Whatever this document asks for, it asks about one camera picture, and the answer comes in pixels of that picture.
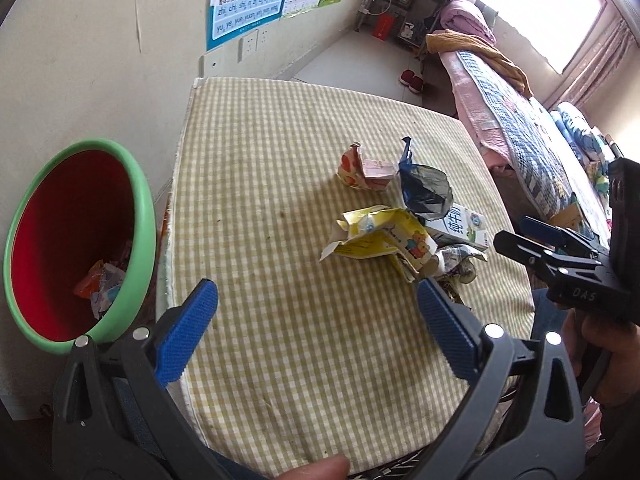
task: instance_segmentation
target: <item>white cable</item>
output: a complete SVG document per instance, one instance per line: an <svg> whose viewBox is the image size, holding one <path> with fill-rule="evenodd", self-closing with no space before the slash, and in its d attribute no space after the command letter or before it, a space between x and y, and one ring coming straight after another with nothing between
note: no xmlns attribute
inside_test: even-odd
<svg viewBox="0 0 640 480"><path fill-rule="evenodd" d="M389 0L389 4L388 6L386 6L386 9L383 10L382 12L379 12L377 14L372 14L371 12L368 13L369 16L382 16L383 14L385 14L389 9L391 8L391 0Z"/></svg>

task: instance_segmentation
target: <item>dark blue plastic bag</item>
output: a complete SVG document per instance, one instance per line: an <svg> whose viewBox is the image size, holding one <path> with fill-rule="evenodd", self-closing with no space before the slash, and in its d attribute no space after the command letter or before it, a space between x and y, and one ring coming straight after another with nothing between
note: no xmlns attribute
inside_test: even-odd
<svg viewBox="0 0 640 480"><path fill-rule="evenodd" d="M447 175L440 170L412 162L411 137L405 147L398 173L406 208L426 220L444 218L453 204L453 191Z"/></svg>

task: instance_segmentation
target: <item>pink curtain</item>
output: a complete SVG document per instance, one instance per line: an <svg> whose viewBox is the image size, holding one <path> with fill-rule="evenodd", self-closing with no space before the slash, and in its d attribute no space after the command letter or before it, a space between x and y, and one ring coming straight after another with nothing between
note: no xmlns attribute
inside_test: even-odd
<svg viewBox="0 0 640 480"><path fill-rule="evenodd" d="M636 39L622 16L618 16L598 37L587 54L578 63L567 78L570 85L560 93L555 92L546 102L548 110L558 103L569 101L580 108L588 101L595 90L620 65Z"/></svg>

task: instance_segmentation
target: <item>finger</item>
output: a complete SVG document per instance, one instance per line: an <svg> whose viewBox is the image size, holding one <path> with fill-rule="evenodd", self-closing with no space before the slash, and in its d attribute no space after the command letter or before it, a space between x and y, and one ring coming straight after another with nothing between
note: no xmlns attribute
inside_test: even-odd
<svg viewBox="0 0 640 480"><path fill-rule="evenodd" d="M340 454L290 469L276 480L345 480L348 474L349 460Z"/></svg>
<svg viewBox="0 0 640 480"><path fill-rule="evenodd" d="M582 324L582 335L589 342L613 354L635 355L640 351L638 328L632 323L589 314Z"/></svg>
<svg viewBox="0 0 640 480"><path fill-rule="evenodd" d="M564 342L566 351L569 354L569 360L574 369L574 374L577 377L582 370L582 356L576 354L578 333L575 329L575 309L572 308L567 312L560 334L562 335L562 341Z"/></svg>

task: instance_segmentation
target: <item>green bin rim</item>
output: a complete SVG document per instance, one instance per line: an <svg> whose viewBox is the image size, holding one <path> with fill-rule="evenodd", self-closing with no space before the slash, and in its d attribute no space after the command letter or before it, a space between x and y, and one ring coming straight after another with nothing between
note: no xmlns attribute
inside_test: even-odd
<svg viewBox="0 0 640 480"><path fill-rule="evenodd" d="M22 201L9 227L9 234L4 246L4 261L2 263L4 293L9 310L18 328L34 345L52 354L69 353L75 340L49 340L37 333L22 316L20 308L15 301L11 280L15 235L29 200L45 177L70 156L91 150L99 150L113 155L127 171L134 201L134 231L129 266L127 267L127 275L122 283L122 288L104 317L86 334L91 336L97 343L110 342L119 338L131 325L140 310L154 270L156 259L156 215L154 204L151 198L151 191L146 182L146 176L133 155L126 148L109 139L81 140L59 152L38 172L22 197Z"/></svg>

